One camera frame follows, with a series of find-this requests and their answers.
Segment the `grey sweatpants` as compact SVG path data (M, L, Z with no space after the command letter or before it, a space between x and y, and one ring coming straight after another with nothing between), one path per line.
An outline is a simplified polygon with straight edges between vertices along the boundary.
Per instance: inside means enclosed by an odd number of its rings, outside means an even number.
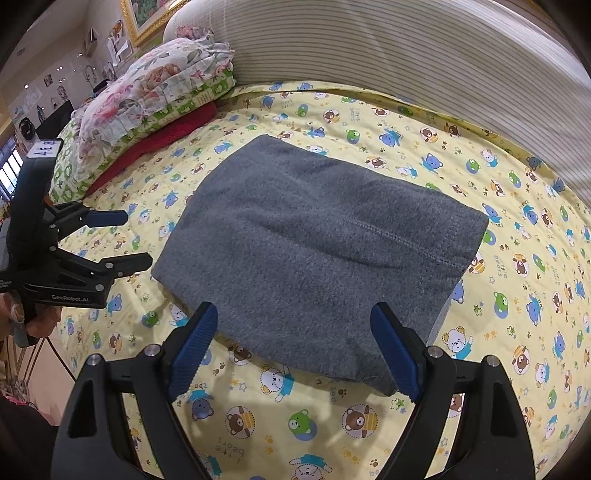
M153 277L260 358L399 392L370 329L386 303L431 339L487 216L441 192L256 137L201 181Z

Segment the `green frog pattern pillow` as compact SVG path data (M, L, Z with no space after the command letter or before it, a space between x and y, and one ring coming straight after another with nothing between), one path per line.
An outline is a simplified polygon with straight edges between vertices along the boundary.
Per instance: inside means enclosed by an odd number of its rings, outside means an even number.
M232 66L204 76L166 63L133 68L73 112L58 134L49 197L77 201L146 152L158 150L211 120L214 101L235 87Z

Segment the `floral ruffled pillow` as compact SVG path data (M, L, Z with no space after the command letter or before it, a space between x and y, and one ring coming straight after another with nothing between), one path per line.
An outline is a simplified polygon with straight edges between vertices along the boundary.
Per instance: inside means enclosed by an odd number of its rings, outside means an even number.
M81 167L111 164L150 133L228 93L235 86L234 56L209 30L143 55L85 110L78 137Z

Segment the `red blanket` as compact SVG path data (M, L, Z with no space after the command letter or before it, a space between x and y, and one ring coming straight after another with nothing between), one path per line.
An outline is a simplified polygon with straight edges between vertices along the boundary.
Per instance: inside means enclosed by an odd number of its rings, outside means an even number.
M197 108L197 110L179 117L166 126L158 129L154 133L149 134L146 138L140 140L137 144L133 145L122 155L120 155L92 183L92 185L84 194L84 197L88 197L102 188L106 183L120 174L124 169L132 165L142 155L153 153L157 150L167 147L173 142L187 136L197 128L204 126L207 122L214 118L215 113L215 103L209 102L204 106Z

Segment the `yellow cartoon bear bedsheet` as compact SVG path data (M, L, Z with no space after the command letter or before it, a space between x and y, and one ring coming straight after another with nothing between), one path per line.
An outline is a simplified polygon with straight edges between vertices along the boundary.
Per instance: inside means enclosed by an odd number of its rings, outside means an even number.
M414 405L370 330L378 302L454 360L501 361L536 478L584 434L590 211L492 133L359 89L252 85L88 203L127 222L63 247L154 270L66 310L64 360L132 357L213 303L174 409L215 479L382 473Z

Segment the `gold framed flower painting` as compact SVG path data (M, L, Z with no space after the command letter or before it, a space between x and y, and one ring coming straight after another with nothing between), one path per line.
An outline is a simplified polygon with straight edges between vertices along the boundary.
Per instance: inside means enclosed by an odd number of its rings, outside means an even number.
M166 25L188 0L120 0L125 32L134 47Z

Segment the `striped white headboard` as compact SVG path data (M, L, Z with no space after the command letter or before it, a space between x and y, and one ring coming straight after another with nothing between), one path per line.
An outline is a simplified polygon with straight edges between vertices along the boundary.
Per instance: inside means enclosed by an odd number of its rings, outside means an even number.
M494 1L191 1L168 21L235 50L240 83L365 87L497 133L590 197L590 78L564 44Z

